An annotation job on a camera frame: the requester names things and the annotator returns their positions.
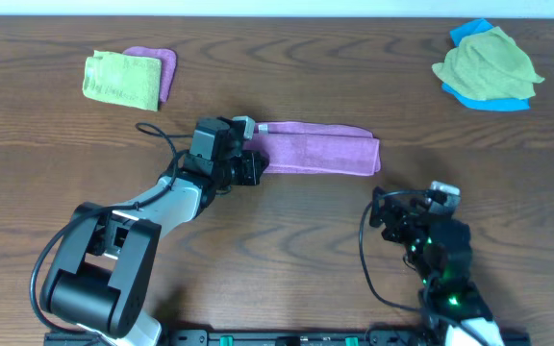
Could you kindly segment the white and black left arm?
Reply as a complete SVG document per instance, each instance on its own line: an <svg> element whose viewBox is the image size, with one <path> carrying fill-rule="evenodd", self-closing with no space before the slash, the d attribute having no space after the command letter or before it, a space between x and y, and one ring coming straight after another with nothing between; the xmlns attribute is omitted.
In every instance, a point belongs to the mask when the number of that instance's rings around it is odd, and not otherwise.
<svg viewBox="0 0 554 346"><path fill-rule="evenodd" d="M248 116L202 118L153 187L125 203L79 205L32 270L36 318L94 344L167 344L163 324L142 308L159 241L233 186L259 184L268 160L243 147L255 127Z"/></svg>

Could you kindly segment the purple microfiber cloth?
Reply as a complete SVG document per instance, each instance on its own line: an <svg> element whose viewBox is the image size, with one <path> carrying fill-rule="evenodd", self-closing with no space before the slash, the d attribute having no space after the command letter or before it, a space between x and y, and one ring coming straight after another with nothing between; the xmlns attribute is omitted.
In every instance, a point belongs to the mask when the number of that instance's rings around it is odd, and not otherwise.
<svg viewBox="0 0 554 346"><path fill-rule="evenodd" d="M348 125L259 123L244 148L268 158L267 173L365 177L381 169L380 140L369 130Z"/></svg>

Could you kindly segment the folded green cloth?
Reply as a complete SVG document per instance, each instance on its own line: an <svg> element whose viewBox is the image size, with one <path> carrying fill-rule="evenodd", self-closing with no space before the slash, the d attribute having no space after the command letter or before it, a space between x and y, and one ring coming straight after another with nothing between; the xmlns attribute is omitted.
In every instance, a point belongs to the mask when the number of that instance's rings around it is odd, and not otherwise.
<svg viewBox="0 0 554 346"><path fill-rule="evenodd" d="M86 58L82 92L95 101L157 111L161 72L158 59L95 51Z"/></svg>

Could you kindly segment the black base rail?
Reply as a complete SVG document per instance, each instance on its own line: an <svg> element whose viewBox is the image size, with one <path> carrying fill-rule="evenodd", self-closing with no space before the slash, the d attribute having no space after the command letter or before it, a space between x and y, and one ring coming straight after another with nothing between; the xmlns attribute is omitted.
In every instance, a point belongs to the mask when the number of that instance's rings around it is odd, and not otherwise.
<svg viewBox="0 0 554 346"><path fill-rule="evenodd" d="M502 333L504 345L530 346L529 334ZM47 333L44 346L109 345L104 339L89 334ZM208 332L205 330L178 330L162 336L160 346L399 346L441 345L423 340L422 332L414 330L373 329L362 333L295 333L295 332Z"/></svg>

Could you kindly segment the blue cloth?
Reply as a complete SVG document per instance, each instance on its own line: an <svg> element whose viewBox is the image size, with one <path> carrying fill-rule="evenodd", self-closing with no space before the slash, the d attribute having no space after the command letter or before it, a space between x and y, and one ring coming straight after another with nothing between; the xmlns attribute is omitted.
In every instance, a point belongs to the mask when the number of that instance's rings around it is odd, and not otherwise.
<svg viewBox="0 0 554 346"><path fill-rule="evenodd" d="M461 41L465 37L469 37L475 34L485 33L486 31L493 28L493 25L490 24L486 19L479 18L471 20L453 30L450 31L449 35L455 47L458 47ZM467 97L464 97L456 89L450 86L447 83L441 85L441 89L444 92L451 94L457 101L459 101L466 108L476 110L476 111L502 111L502 112L511 112L511 111L528 111L530 109L530 104L528 99L495 99L488 101L479 101L473 100Z"/></svg>

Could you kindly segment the folded purple cloth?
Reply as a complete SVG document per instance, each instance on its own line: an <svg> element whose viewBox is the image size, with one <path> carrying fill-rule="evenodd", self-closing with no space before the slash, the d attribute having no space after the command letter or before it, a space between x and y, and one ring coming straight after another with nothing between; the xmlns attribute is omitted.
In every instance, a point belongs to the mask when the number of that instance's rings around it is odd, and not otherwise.
<svg viewBox="0 0 554 346"><path fill-rule="evenodd" d="M162 64L159 101L167 101L177 68L177 54L167 48L133 46L123 51L124 55L158 59Z"/></svg>

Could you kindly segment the crumpled green cloth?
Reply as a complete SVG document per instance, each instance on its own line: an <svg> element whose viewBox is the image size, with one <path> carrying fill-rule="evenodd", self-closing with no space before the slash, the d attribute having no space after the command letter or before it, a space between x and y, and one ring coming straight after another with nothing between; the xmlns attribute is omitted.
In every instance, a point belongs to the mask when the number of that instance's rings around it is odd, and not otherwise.
<svg viewBox="0 0 554 346"><path fill-rule="evenodd" d="M499 27L469 35L432 65L434 74L475 101L525 100L544 81L530 57Z"/></svg>

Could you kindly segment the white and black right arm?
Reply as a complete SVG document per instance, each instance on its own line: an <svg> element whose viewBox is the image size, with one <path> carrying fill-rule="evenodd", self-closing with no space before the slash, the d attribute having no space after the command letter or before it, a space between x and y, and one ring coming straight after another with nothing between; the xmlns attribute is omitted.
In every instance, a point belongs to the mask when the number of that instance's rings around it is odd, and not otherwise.
<svg viewBox="0 0 554 346"><path fill-rule="evenodd" d="M499 327L471 279L471 233L453 217L460 190L440 182L426 189L388 192L377 186L359 229L359 256L365 263L365 226L380 228L382 238L404 247L403 261L422 281L420 306L378 300L392 308L417 312L423 331L411 345L503 345Z"/></svg>

